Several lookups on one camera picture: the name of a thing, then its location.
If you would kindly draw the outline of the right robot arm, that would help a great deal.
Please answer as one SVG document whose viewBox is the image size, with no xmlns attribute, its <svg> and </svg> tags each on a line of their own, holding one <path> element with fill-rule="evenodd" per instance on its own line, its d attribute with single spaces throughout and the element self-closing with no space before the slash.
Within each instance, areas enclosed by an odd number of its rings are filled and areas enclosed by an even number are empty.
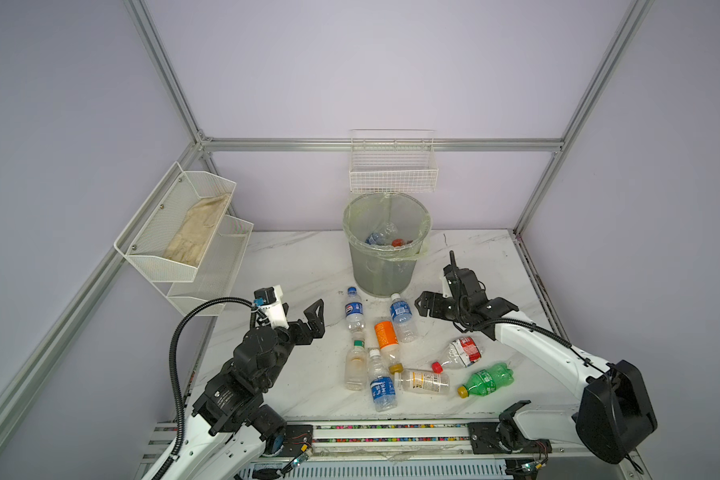
<svg viewBox="0 0 720 480">
<path fill-rule="evenodd" d="M 491 446 L 507 453 L 557 441 L 582 445 L 618 464 L 658 428 L 640 370 L 609 362 L 531 321 L 503 297 L 491 298 L 476 274 L 454 260 L 443 269 L 443 290 L 424 291 L 414 305 L 422 317 L 444 320 L 461 333 L 482 333 L 543 369 L 574 402 L 533 407 L 519 400 L 499 415 Z"/>
</svg>

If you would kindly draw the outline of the green plastic bin liner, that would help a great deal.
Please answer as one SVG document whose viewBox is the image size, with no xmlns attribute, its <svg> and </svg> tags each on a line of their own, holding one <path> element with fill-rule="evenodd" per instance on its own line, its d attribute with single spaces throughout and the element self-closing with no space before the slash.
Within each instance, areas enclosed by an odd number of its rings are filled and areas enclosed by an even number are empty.
<svg viewBox="0 0 720 480">
<path fill-rule="evenodd" d="M 350 199 L 342 226 L 357 253 L 403 262 L 426 254 L 432 219 L 424 204 L 411 195 L 366 193 Z"/>
</svg>

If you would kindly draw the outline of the yellow cap clear bottle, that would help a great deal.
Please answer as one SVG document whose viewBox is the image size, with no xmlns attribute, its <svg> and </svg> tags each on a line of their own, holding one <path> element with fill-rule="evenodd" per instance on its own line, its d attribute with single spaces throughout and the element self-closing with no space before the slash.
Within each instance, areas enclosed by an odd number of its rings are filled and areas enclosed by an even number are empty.
<svg viewBox="0 0 720 480">
<path fill-rule="evenodd" d="M 395 387 L 405 392 L 428 395 L 447 395 L 450 381 L 446 374 L 430 370 L 407 369 L 401 364 L 389 368 Z"/>
</svg>

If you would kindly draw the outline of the small blue label bottle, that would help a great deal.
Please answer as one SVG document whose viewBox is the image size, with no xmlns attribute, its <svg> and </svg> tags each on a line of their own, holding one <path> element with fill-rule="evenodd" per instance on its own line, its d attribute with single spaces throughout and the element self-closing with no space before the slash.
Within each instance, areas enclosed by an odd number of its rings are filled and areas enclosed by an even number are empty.
<svg viewBox="0 0 720 480">
<path fill-rule="evenodd" d="M 373 230 L 365 243 L 371 246 L 391 246 L 391 242 L 397 238 L 397 227 L 393 223 L 385 223 Z"/>
</svg>

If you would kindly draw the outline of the white mesh shelf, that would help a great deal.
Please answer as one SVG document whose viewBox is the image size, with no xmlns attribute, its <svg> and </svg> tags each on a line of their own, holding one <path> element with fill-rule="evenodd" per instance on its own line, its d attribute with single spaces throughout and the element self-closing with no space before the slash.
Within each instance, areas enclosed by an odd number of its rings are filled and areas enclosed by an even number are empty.
<svg viewBox="0 0 720 480">
<path fill-rule="evenodd" d="M 246 247 L 253 231 L 251 222 L 225 215 L 211 240 L 195 280 L 173 283 L 167 300 L 186 315 L 202 303 L 232 293 Z"/>
<path fill-rule="evenodd" d="M 192 282 L 235 189 L 232 180 L 174 164 L 114 248 L 150 282 Z"/>
</svg>

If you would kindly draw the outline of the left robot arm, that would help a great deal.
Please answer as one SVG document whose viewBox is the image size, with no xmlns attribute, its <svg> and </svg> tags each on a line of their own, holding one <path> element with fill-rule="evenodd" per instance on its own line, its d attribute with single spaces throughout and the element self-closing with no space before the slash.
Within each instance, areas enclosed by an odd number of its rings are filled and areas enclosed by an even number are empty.
<svg viewBox="0 0 720 480">
<path fill-rule="evenodd" d="M 169 377 L 176 409 L 176 436 L 146 473 L 148 479 L 237 479 L 252 461 L 279 453 L 286 420 L 264 401 L 294 347 L 325 334 L 323 300 L 300 320 L 276 322 L 287 308 L 273 289 L 260 289 L 253 301 L 221 297 L 187 313 L 169 346 Z M 205 384 L 192 407 L 185 407 L 177 370 L 177 347 L 190 320 L 205 310 L 238 304 L 250 313 L 249 329 L 233 356 Z"/>
</svg>

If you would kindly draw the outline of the red cap crushed bottle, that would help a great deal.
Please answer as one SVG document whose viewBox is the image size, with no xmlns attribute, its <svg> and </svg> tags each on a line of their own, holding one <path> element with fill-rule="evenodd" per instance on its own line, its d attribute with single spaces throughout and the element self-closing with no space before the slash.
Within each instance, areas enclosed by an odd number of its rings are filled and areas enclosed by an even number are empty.
<svg viewBox="0 0 720 480">
<path fill-rule="evenodd" d="M 446 369 L 470 367 L 481 359 L 482 352 L 475 340 L 471 336 L 461 336 L 447 344 L 431 363 L 431 369 L 440 374 Z"/>
</svg>

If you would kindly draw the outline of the aluminium front rail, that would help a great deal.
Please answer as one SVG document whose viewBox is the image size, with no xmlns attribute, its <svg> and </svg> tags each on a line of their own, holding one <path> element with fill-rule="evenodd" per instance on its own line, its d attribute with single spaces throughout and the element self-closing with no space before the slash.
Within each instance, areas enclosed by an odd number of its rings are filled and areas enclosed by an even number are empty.
<svg viewBox="0 0 720 480">
<path fill-rule="evenodd" d="M 496 419 L 289 424 L 272 411 L 234 433 L 187 420 L 146 479 L 535 479 L 557 455 L 590 454 L 572 417 L 517 403 Z"/>
</svg>

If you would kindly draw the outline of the blue label water bottle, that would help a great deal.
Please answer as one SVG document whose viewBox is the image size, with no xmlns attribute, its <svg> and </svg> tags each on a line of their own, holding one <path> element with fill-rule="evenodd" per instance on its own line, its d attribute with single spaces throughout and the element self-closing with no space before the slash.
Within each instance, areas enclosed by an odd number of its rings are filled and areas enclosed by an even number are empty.
<svg viewBox="0 0 720 480">
<path fill-rule="evenodd" d="M 411 307 L 399 293 L 391 295 L 390 316 L 401 343 L 411 343 L 418 338 Z"/>
</svg>

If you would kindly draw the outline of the blue label front bottle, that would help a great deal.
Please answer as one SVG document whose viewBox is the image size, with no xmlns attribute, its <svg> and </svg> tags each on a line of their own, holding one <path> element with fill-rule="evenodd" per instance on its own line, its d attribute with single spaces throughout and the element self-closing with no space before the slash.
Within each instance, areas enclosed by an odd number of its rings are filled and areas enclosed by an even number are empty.
<svg viewBox="0 0 720 480">
<path fill-rule="evenodd" d="M 368 351 L 369 389 L 374 408 L 377 412 L 391 410 L 397 406 L 394 381 L 384 364 L 379 349 Z"/>
</svg>

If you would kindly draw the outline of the orange label bottle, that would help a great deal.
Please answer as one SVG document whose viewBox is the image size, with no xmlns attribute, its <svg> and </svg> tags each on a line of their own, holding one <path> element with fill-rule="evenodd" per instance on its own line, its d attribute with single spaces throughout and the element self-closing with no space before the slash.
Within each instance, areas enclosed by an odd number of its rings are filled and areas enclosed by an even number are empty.
<svg viewBox="0 0 720 480">
<path fill-rule="evenodd" d="M 401 349 L 392 322 L 390 320 L 376 322 L 374 324 L 374 333 L 381 355 L 390 368 L 400 365 Z"/>
</svg>

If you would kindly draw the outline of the beige cloth in shelf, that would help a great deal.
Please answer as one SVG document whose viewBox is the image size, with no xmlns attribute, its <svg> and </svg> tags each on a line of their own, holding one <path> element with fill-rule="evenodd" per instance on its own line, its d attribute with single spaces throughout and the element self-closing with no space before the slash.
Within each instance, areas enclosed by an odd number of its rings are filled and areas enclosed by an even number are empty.
<svg viewBox="0 0 720 480">
<path fill-rule="evenodd" d="M 230 198 L 230 194 L 223 194 L 202 198 L 194 204 L 187 211 L 178 232 L 164 251 L 163 257 L 181 264 L 198 267 Z"/>
</svg>

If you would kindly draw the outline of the pepsi blue label bottle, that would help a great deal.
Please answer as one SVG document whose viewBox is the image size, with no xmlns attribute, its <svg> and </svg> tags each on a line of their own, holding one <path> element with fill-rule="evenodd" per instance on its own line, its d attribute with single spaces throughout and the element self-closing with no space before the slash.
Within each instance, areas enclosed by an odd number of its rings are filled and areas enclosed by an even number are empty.
<svg viewBox="0 0 720 480">
<path fill-rule="evenodd" d="M 344 306 L 345 322 L 351 332 L 362 332 L 365 329 L 364 304 L 356 287 L 347 288 Z"/>
</svg>

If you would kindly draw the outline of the green soda bottle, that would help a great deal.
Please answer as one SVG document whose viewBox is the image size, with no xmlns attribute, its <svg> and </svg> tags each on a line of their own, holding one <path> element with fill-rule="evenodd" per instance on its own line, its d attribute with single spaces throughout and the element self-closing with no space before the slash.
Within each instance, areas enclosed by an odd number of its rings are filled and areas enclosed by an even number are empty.
<svg viewBox="0 0 720 480">
<path fill-rule="evenodd" d="M 488 396 L 513 382 L 513 370 L 506 363 L 500 362 L 472 374 L 464 384 L 457 388 L 457 394 L 463 399 L 470 396 Z"/>
</svg>

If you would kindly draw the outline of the green cap clear bottle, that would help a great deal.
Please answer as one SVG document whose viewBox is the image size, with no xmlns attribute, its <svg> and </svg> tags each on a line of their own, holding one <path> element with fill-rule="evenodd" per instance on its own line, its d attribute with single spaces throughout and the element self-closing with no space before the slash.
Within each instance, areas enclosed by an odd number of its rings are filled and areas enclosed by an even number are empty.
<svg viewBox="0 0 720 480">
<path fill-rule="evenodd" d="M 348 390 L 362 391 L 367 383 L 367 350 L 364 340 L 354 340 L 345 359 L 344 385 Z"/>
</svg>

